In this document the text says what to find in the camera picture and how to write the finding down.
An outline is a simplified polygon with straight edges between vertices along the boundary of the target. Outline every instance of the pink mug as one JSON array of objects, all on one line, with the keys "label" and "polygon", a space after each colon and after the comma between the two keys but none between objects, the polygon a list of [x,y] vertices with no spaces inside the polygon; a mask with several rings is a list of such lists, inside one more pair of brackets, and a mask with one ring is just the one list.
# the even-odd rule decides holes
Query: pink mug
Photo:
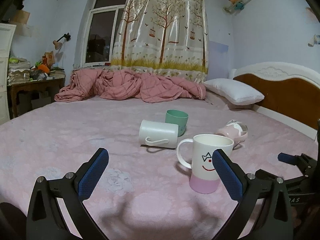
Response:
[{"label": "pink mug", "polygon": [[232,139],[235,142],[234,146],[236,146],[247,139],[248,127],[242,122],[231,120],[223,128],[218,129],[215,134]]}]

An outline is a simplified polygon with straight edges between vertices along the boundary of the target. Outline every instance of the mug with smiley face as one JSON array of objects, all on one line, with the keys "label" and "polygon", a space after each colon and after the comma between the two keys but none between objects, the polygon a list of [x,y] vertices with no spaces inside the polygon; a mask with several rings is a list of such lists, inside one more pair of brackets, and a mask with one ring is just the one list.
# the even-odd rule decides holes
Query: mug with smiley face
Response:
[{"label": "mug with smiley face", "polygon": [[[187,163],[179,151],[181,144],[192,143],[192,161]],[[230,156],[234,141],[228,137],[216,134],[198,134],[193,139],[184,139],[177,146],[179,162],[191,169],[190,187],[199,193],[209,194],[217,190],[220,178],[212,164],[212,154],[222,149]]]}]

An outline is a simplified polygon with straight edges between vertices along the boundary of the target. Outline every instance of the screw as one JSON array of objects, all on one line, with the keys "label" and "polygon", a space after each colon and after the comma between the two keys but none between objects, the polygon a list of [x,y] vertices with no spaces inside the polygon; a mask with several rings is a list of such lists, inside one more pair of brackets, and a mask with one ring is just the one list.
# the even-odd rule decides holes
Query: screw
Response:
[{"label": "screw", "polygon": [[43,176],[40,176],[38,179],[37,179],[37,181],[40,183],[40,182],[42,182],[44,180],[44,177]]},{"label": "screw", "polygon": [[71,178],[73,177],[73,175],[74,175],[73,172],[68,172],[68,173],[66,174],[66,178],[67,178],[67,179],[71,179]]},{"label": "screw", "polygon": [[248,177],[248,179],[255,179],[256,178],[256,176],[252,173],[248,173],[247,177]]},{"label": "screw", "polygon": [[278,178],[277,178],[277,182],[281,184],[281,183],[283,183],[283,179],[280,178],[280,177],[278,177]]}]

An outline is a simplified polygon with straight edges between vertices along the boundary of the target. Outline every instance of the white cabinet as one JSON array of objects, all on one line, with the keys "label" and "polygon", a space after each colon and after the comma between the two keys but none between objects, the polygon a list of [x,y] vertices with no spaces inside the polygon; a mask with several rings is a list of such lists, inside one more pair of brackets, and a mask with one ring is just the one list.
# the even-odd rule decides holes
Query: white cabinet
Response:
[{"label": "white cabinet", "polygon": [[0,125],[9,121],[7,91],[0,92]]},{"label": "white cabinet", "polygon": [[7,91],[8,58],[0,57],[0,92]]},{"label": "white cabinet", "polygon": [[7,70],[15,25],[0,23],[0,125],[9,121]]},{"label": "white cabinet", "polygon": [[0,57],[9,57],[16,25],[0,23]]}]

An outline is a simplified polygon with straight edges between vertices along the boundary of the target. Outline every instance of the curtain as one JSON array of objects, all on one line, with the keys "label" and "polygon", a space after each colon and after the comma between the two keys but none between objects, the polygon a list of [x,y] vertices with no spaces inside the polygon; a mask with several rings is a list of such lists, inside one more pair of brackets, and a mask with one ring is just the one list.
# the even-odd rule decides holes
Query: curtain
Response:
[{"label": "curtain", "polygon": [[127,0],[110,68],[202,83],[208,73],[207,35],[204,0]]}]

